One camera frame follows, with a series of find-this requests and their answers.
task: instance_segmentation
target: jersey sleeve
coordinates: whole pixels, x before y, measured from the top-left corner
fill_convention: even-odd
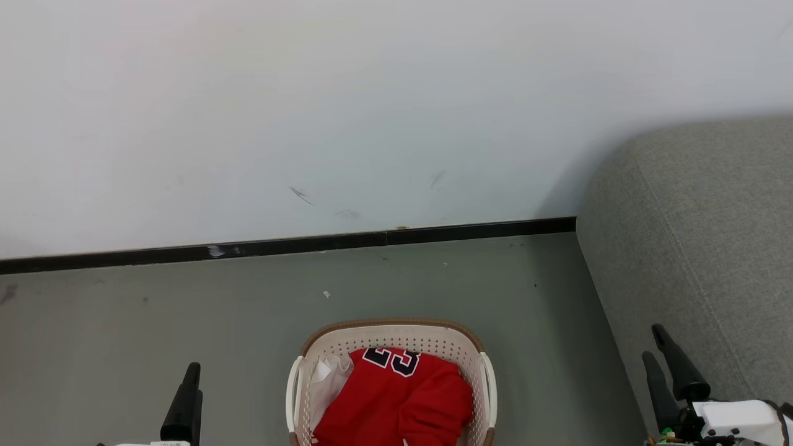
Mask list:
[[[399,434],[408,446],[455,446],[471,422],[473,391],[456,367],[423,381],[400,407]]]

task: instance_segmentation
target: wall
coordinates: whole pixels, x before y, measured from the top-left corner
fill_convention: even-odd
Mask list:
[[[0,6],[0,258],[573,215],[625,139],[793,110],[788,0]]]

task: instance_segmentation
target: laundry basket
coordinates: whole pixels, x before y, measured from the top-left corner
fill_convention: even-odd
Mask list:
[[[286,426],[292,446],[312,446],[308,386],[322,355],[346,356],[361,348],[403,348],[456,363],[473,388],[473,421],[460,446],[490,446],[496,433],[496,375],[482,343],[466,327],[431,319],[371,319],[329,325],[305,343],[286,385]]]

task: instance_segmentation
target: gray floor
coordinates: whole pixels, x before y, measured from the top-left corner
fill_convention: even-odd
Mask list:
[[[299,347],[363,317],[477,333],[499,385],[497,444],[645,432],[574,233],[8,275],[0,294],[0,444],[158,440],[190,361],[204,446],[287,444]]]

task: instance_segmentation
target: white cloth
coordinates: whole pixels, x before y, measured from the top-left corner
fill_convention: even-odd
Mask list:
[[[339,358],[338,356],[325,356],[316,363],[314,376],[311,377],[311,386],[308,393],[311,397],[311,418],[309,427],[316,429],[320,423],[325,410],[339,396],[347,378],[352,373],[352,360],[349,356]]]

